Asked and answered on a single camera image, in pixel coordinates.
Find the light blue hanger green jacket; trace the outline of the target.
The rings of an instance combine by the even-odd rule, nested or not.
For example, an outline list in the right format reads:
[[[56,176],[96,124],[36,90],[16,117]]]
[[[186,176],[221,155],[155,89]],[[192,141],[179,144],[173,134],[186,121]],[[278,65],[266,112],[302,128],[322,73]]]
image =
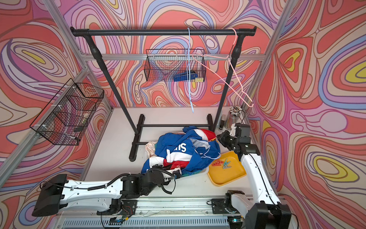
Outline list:
[[[191,61],[190,61],[190,41],[191,41],[191,34],[190,34],[190,28],[187,28],[188,30],[188,43],[187,43],[187,76],[188,76],[188,94],[189,94],[189,102],[190,107],[192,110],[192,113],[194,113],[194,107],[192,102],[192,95],[191,95]]]

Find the light blue clothespin green jacket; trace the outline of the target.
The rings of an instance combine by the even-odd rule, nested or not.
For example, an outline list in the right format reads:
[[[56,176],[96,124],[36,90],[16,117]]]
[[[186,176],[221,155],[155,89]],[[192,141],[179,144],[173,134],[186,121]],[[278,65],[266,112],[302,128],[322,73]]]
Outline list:
[[[229,166],[229,164],[230,164],[230,161],[227,161],[227,160],[223,163],[223,165],[228,165],[228,166]]]

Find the red clothespin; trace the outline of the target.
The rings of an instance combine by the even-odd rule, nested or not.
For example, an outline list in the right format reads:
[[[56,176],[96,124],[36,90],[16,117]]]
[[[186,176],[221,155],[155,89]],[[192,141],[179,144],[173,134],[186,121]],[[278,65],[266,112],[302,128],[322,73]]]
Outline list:
[[[223,161],[221,161],[221,160],[216,160],[216,161],[214,161],[212,164],[211,164],[211,166],[212,167],[219,167],[219,166],[221,166],[223,164]]]
[[[224,161],[222,161],[222,160],[216,160],[212,165],[213,166],[223,166],[224,165]]]

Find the pink patterned kids jacket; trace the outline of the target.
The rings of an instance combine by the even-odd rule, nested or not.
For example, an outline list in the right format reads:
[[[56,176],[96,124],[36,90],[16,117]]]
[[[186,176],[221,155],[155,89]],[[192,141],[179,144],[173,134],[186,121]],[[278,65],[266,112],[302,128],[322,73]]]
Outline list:
[[[157,144],[157,142],[148,142],[145,145],[145,150],[147,152],[148,157],[154,157],[154,156],[156,156],[156,154],[155,154],[156,144]]]

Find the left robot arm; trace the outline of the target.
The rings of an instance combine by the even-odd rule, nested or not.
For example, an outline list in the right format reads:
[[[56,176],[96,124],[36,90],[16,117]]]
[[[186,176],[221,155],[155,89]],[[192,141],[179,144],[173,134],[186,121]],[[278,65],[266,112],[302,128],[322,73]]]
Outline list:
[[[59,174],[40,184],[32,216],[46,217],[78,209],[117,214],[123,208],[123,200],[148,196],[157,187],[171,195],[172,191],[165,186],[181,176],[180,168],[166,170],[161,166],[153,166],[145,173],[120,174],[110,181],[70,180],[66,174]]]

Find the green kids jacket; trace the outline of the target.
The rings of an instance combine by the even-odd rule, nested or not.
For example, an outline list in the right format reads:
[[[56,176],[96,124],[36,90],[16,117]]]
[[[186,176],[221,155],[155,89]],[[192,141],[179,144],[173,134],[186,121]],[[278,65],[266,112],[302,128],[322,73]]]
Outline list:
[[[195,175],[199,175],[199,174],[207,174],[208,173],[208,168],[199,170],[199,171],[195,171],[195,172],[187,172],[182,174],[182,177],[189,177],[189,176],[195,176]]]

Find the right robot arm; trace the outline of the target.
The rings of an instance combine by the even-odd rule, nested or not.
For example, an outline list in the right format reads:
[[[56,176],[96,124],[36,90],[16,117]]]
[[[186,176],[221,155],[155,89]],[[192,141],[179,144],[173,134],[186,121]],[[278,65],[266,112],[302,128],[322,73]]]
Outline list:
[[[249,179],[253,199],[243,192],[228,191],[229,207],[245,218],[246,229],[288,229],[292,212],[282,204],[266,175],[258,146],[249,137],[232,136],[229,131],[217,135],[222,146],[237,154]]]

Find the blue red white jacket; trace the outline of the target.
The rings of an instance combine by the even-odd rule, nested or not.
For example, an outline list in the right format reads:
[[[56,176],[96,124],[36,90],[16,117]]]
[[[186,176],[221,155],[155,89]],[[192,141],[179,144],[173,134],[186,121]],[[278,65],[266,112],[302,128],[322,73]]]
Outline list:
[[[214,132],[195,126],[185,127],[179,133],[167,133],[159,137],[156,144],[156,156],[148,157],[142,173],[153,166],[166,170],[180,168],[182,174],[207,168],[214,160],[201,158],[198,150],[204,142],[216,141]]]

